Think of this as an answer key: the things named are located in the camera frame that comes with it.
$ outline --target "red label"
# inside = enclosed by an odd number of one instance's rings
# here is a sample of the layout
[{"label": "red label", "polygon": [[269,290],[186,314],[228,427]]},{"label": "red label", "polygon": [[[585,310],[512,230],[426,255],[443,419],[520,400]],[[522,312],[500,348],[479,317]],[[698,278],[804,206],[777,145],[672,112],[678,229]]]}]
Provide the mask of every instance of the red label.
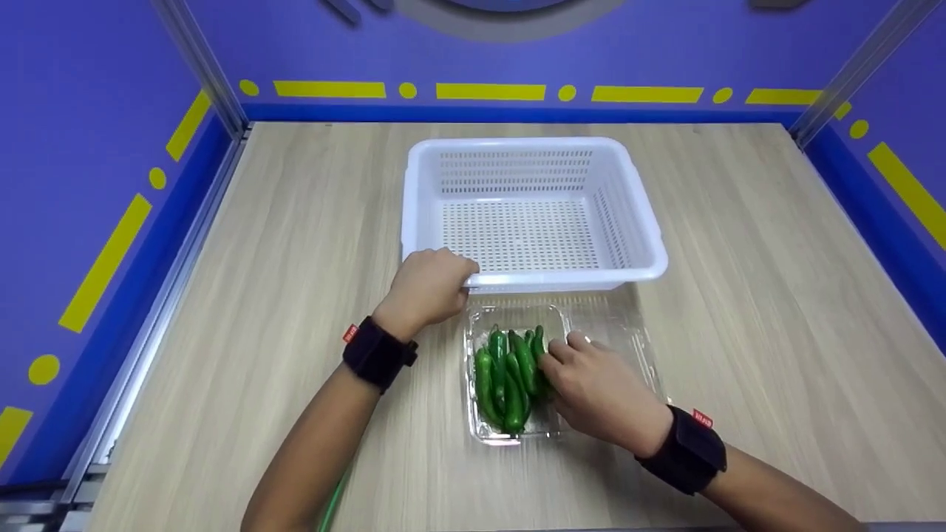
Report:
[{"label": "red label", "polygon": [[355,324],[352,324],[348,326],[348,330],[345,332],[344,336],[342,336],[342,339],[345,341],[346,344],[349,344],[351,343],[352,338],[355,338],[356,332],[358,332],[358,326]]},{"label": "red label", "polygon": [[708,429],[712,428],[712,419],[710,419],[709,416],[707,416],[706,414],[703,414],[699,410],[696,410],[695,408],[693,409],[693,419],[696,419],[696,421],[699,424],[703,425],[704,427]]}]

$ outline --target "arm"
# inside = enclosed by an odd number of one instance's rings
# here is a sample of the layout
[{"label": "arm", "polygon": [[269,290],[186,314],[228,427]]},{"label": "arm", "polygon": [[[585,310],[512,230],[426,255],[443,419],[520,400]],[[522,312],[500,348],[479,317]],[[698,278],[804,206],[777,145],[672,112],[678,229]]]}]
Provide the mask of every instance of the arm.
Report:
[{"label": "arm", "polygon": [[[653,456],[670,432],[670,410],[621,356],[577,331],[553,340],[539,364],[555,408],[575,430]],[[702,492],[746,530],[864,530],[850,514],[787,474],[727,445],[728,468]]]},{"label": "arm", "polygon": [[[412,253],[372,317],[407,343],[466,304],[476,262],[447,248]],[[243,515],[243,532],[304,532],[355,456],[381,392],[344,363],[319,389],[263,473]]]},{"label": "arm", "polygon": [[703,490],[746,530],[864,530],[851,515],[787,474],[726,445],[728,468]]}]

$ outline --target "hand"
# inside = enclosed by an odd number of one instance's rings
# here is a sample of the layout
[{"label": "hand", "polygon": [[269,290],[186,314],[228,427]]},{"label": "hand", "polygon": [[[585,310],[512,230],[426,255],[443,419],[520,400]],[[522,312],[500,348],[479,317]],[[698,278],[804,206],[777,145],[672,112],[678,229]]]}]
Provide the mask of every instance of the hand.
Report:
[{"label": "hand", "polygon": [[549,342],[539,366],[557,392],[555,410],[576,431],[639,458],[659,451],[673,415],[618,353],[574,330],[567,344]]},{"label": "hand", "polygon": [[388,295],[372,317],[381,328],[407,343],[420,329],[463,310],[469,296],[464,283],[479,271],[475,261],[454,255],[446,247],[415,251],[397,270]]}]

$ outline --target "yellow dot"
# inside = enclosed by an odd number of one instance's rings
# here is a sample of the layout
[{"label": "yellow dot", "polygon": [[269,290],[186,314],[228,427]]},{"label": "yellow dot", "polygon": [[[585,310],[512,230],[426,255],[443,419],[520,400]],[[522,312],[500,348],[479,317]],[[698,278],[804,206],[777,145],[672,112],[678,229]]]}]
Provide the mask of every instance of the yellow dot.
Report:
[{"label": "yellow dot", "polygon": [[716,91],[716,94],[712,95],[712,102],[726,103],[730,98],[732,98],[732,89],[729,87],[723,87],[722,89]]},{"label": "yellow dot", "polygon": [[151,186],[161,190],[167,185],[165,171],[156,167],[152,168],[151,171],[148,172],[148,181],[151,182]]},{"label": "yellow dot", "polygon": [[29,365],[29,381],[37,386],[49,384],[59,375],[59,359],[56,355],[36,357]]},{"label": "yellow dot", "polygon": [[841,120],[847,116],[848,113],[850,113],[850,102],[846,101],[837,108],[837,111],[834,112],[834,117]]},{"label": "yellow dot", "polygon": [[572,101],[576,94],[578,91],[575,90],[574,85],[562,85],[562,88],[558,89],[558,99],[562,101]]},{"label": "yellow dot", "polygon": [[243,91],[246,96],[259,96],[259,87],[250,80],[240,80],[239,90]]},{"label": "yellow dot", "polygon": [[857,120],[850,125],[850,130],[848,131],[848,133],[850,133],[850,138],[861,138],[862,136],[866,135],[868,127],[869,126],[866,120]]},{"label": "yellow dot", "polygon": [[413,99],[417,96],[417,87],[413,86],[413,83],[401,83],[397,87],[397,92],[401,94],[402,98]]}]

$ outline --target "yellow stripe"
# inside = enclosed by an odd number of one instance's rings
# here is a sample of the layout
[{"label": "yellow stripe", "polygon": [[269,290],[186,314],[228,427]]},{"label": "yellow stripe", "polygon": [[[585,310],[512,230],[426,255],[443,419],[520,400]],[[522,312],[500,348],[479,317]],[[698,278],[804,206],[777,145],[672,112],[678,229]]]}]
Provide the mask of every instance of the yellow stripe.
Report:
[{"label": "yellow stripe", "polygon": [[437,83],[437,99],[514,99],[541,101],[545,99],[545,85]]},{"label": "yellow stripe", "polygon": [[295,98],[386,98],[381,81],[274,81],[276,94]]},{"label": "yellow stripe", "polygon": [[625,103],[696,103],[703,96],[703,87],[614,87],[598,85],[591,101]]},{"label": "yellow stripe", "polygon": [[194,102],[190,104],[190,109],[184,114],[184,118],[181,118],[181,123],[174,130],[171,139],[167,141],[165,149],[172,159],[181,160],[184,150],[190,144],[190,139],[194,138],[194,133],[197,132],[208,110],[210,110],[210,97],[201,90],[194,98]]},{"label": "yellow stripe", "polygon": [[85,275],[69,306],[60,316],[61,326],[73,332],[82,332],[150,211],[151,204],[148,200],[141,194],[135,194],[109,241],[105,242],[105,247],[98,253],[89,273]]},{"label": "yellow stripe", "polygon": [[811,105],[821,96],[816,89],[752,89],[745,103],[755,105]]},{"label": "yellow stripe", "polygon": [[847,116],[848,113],[850,113],[850,102],[846,101],[838,106],[837,111],[834,112],[834,117],[841,120]]},{"label": "yellow stripe", "polygon": [[32,412],[13,408],[12,406],[8,406],[3,409],[3,412],[0,412],[0,469],[7,462],[10,452],[13,451],[13,446],[20,439],[31,417],[33,417]]},{"label": "yellow stripe", "polygon": [[917,220],[933,235],[939,247],[946,250],[946,211],[926,191],[922,183],[903,164],[900,157],[885,142],[867,153],[867,158],[881,172],[900,199],[917,217]]}]

